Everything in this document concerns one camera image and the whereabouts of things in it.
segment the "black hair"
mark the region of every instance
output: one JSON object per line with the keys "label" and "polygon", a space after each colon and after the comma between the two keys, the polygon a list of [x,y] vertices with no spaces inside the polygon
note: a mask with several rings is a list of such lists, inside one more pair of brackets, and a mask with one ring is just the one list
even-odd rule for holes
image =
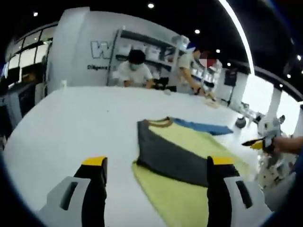
{"label": "black hair", "polygon": [[128,54],[128,61],[131,64],[142,64],[145,61],[145,54],[141,50],[131,50]]}
{"label": "black hair", "polygon": [[194,52],[196,52],[196,51],[201,51],[201,50],[200,50],[200,48],[195,47]]}

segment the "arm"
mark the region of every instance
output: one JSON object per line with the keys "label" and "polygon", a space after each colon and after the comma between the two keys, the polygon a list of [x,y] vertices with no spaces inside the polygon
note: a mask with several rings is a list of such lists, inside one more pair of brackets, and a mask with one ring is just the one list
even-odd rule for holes
{"label": "arm", "polygon": [[119,66],[118,66],[118,74],[120,76],[120,80],[123,81],[124,83],[124,87],[130,87],[131,86],[131,81],[129,78],[129,75],[127,74],[126,70],[125,70],[125,64],[126,62],[122,62]]}
{"label": "arm", "polygon": [[194,92],[197,92],[199,85],[194,82],[194,79],[191,77],[190,71],[190,62],[187,54],[183,54],[178,60],[178,67],[181,70],[181,76],[189,83],[189,85],[194,89]]}
{"label": "arm", "polygon": [[303,136],[297,138],[276,137],[274,138],[275,151],[291,154],[300,154],[303,146]]}
{"label": "arm", "polygon": [[153,79],[149,79],[149,80],[147,81],[147,84],[146,84],[146,87],[145,87],[145,88],[150,89],[150,88],[152,87],[152,85],[153,85]]}
{"label": "arm", "polygon": [[150,89],[153,85],[153,76],[150,69],[145,65],[145,79],[147,80],[146,89]]}
{"label": "arm", "polygon": [[183,78],[189,83],[189,85],[194,89],[194,91],[196,92],[199,89],[199,85],[197,83],[194,82],[193,78],[191,77],[191,72],[189,69],[187,68],[183,68],[181,67],[181,75],[183,76]]}
{"label": "arm", "polygon": [[130,87],[131,81],[130,80],[124,80],[124,87]]}

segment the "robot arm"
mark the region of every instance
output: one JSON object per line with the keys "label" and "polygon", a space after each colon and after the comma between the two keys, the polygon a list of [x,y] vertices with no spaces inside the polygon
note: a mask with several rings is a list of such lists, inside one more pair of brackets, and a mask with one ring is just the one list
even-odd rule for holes
{"label": "robot arm", "polygon": [[257,183],[246,182],[228,163],[207,159],[208,227],[258,227],[270,215]]}

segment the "window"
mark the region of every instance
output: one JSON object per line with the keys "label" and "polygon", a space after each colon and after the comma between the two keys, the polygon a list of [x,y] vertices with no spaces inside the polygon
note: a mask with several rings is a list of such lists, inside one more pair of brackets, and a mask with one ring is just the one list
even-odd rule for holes
{"label": "window", "polygon": [[281,125],[281,130],[287,135],[294,133],[299,119],[299,113],[300,105],[298,102],[285,91],[282,91],[277,117],[285,115],[285,121]]}
{"label": "window", "polygon": [[22,43],[23,43],[23,39],[20,40],[18,43],[16,43],[16,44],[14,45],[14,47],[13,47],[13,50],[12,50],[11,54],[14,54],[14,53],[16,53],[17,51],[21,50],[21,48],[22,48]]}
{"label": "window", "polygon": [[27,37],[25,37],[23,48],[27,47],[28,45],[34,44],[38,42],[39,36],[40,36],[41,31],[33,33]]}
{"label": "window", "polygon": [[242,102],[250,105],[250,110],[266,115],[274,92],[273,84],[253,75],[249,75]]}
{"label": "window", "polygon": [[34,64],[36,48],[23,51],[20,57],[20,68]]}
{"label": "window", "polygon": [[18,67],[19,64],[19,56],[20,54],[16,54],[14,57],[12,57],[9,61],[9,69],[13,69]]}
{"label": "window", "polygon": [[48,47],[47,44],[38,46],[35,63],[40,63],[40,62],[42,62],[43,56],[46,55],[47,47]]}
{"label": "window", "polygon": [[9,66],[8,63],[6,63],[6,64],[3,66],[3,69],[2,69],[2,72],[1,72],[0,77],[3,77],[3,76],[4,76],[5,78],[8,77],[8,70],[9,70],[8,66]]}
{"label": "window", "polygon": [[49,28],[44,29],[42,31],[40,40],[45,40],[45,39],[48,39],[48,38],[52,38],[53,34],[55,33],[55,29],[56,29],[56,27],[49,27]]}

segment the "face mask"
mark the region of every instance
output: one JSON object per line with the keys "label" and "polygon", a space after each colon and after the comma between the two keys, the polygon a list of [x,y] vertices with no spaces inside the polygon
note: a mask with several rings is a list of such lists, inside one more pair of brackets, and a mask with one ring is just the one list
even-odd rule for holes
{"label": "face mask", "polygon": [[136,71],[140,68],[141,65],[136,65],[136,64],[129,64],[129,67],[131,68],[132,71]]}

